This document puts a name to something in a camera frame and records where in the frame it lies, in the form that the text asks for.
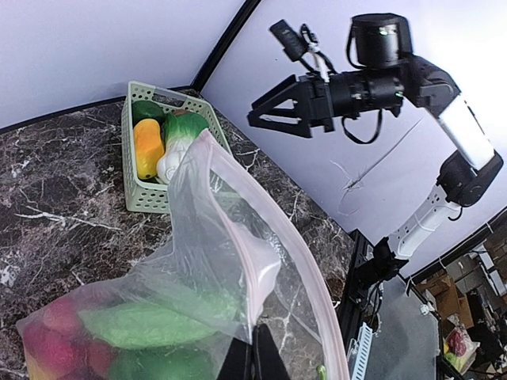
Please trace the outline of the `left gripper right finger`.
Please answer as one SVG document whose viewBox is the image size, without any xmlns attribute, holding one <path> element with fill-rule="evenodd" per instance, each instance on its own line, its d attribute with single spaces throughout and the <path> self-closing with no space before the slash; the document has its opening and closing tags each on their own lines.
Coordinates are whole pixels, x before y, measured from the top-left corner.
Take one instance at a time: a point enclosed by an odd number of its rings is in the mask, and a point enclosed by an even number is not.
<svg viewBox="0 0 507 380">
<path fill-rule="evenodd" d="M 290 380 L 269 327 L 257 325 L 253 330 L 251 378 L 255 380 Z"/>
</svg>

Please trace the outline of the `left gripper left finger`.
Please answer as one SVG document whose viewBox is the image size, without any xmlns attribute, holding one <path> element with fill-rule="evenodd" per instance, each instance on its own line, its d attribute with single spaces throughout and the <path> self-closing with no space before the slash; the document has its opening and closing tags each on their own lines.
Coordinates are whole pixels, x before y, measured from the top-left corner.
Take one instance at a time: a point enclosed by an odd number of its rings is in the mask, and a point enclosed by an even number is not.
<svg viewBox="0 0 507 380">
<path fill-rule="evenodd" d="M 251 380 L 253 378 L 253 348 L 234 338 L 220 368 L 217 380 Z"/>
</svg>

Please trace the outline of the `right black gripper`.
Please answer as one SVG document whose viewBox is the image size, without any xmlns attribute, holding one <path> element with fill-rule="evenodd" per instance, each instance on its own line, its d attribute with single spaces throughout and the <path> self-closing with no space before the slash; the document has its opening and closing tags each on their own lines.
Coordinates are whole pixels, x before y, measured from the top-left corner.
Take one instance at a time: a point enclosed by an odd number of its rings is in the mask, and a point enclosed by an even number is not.
<svg viewBox="0 0 507 380">
<path fill-rule="evenodd" d="M 281 122 L 259 115 L 297 115 L 297 118 Z M 325 133 L 334 131 L 333 117 L 329 84 L 314 75 L 297 78 L 293 74 L 255 100 L 247 120 L 251 127 L 309 139 L 313 127 L 323 127 Z"/>
</svg>

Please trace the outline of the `green bell pepper toy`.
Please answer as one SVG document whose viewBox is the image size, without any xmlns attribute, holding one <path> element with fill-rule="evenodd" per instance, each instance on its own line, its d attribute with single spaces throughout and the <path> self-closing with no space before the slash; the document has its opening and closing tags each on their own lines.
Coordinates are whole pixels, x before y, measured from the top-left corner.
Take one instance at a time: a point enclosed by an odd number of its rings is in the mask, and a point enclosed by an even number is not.
<svg viewBox="0 0 507 380">
<path fill-rule="evenodd" d="M 108 379 L 216 379 L 227 351 L 224 345 L 123 350 Z"/>
</svg>

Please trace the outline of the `light green bitter gourd toy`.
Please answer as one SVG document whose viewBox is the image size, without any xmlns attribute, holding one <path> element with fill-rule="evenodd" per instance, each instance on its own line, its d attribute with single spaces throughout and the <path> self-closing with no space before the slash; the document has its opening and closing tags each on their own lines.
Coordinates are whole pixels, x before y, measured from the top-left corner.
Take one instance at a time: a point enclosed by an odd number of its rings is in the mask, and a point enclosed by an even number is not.
<svg viewBox="0 0 507 380">
<path fill-rule="evenodd" d="M 206 294 L 190 302 L 190 313 L 167 303 L 127 302 L 78 316 L 92 337 L 114 348 L 159 348 L 191 344 L 232 327 L 240 305 L 225 294 Z"/>
</svg>

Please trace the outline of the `clear zip top bag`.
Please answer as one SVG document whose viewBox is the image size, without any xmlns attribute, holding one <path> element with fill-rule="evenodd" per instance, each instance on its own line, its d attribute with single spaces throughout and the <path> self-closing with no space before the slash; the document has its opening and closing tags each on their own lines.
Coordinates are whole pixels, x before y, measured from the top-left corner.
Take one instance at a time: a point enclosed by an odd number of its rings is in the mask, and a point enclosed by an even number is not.
<svg viewBox="0 0 507 380">
<path fill-rule="evenodd" d="M 232 327 L 159 348 L 229 348 L 234 338 L 253 347 L 254 328 L 266 324 L 291 379 L 318 378 L 321 364 L 327 379 L 347 379 L 340 328 L 314 256 L 287 215 L 210 132 L 188 148 L 167 196 L 168 242 L 127 275 L 64 295 L 78 313 L 149 302 L 189 314 L 191 301 L 228 295 L 241 304 Z"/>
</svg>

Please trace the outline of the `pale green plastic basket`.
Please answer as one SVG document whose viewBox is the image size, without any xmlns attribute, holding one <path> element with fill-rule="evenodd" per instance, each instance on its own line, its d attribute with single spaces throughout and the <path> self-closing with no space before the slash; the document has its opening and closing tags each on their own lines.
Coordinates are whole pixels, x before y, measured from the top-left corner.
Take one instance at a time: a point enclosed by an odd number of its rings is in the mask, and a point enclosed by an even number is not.
<svg viewBox="0 0 507 380">
<path fill-rule="evenodd" d="M 227 138 L 211 104 L 197 97 L 147 83 L 130 81 L 121 113 L 121 146 L 123 160 L 124 195 L 126 208 L 132 212 L 166 214 L 169 202 L 165 184 L 146 182 L 137 176 L 132 106 L 136 101 L 152 101 L 165 113 L 185 110 L 204 117 L 209 131 L 226 152 L 230 152 Z"/>
</svg>

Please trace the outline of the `red strawberry toy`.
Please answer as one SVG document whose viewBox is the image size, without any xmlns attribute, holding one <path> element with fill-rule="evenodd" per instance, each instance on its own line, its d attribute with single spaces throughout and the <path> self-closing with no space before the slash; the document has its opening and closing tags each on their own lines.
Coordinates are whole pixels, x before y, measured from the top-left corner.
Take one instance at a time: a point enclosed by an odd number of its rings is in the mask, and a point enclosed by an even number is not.
<svg viewBox="0 0 507 380">
<path fill-rule="evenodd" d="M 84 327 L 68 297 L 18 325 L 30 379 L 107 379 L 117 351 Z"/>
</svg>

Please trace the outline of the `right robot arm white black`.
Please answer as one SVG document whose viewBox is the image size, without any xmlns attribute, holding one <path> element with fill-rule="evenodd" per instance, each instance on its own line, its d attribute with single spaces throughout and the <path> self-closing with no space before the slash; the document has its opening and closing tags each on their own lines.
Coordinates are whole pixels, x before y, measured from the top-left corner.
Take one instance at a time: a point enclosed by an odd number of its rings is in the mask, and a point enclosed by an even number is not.
<svg viewBox="0 0 507 380">
<path fill-rule="evenodd" d="M 456 81 L 414 52 L 395 13 L 352 17 L 344 68 L 308 25 L 269 32 L 300 71 L 252 103 L 254 136 L 341 226 L 373 240 L 363 287 L 432 261 L 504 165 Z"/>
</svg>

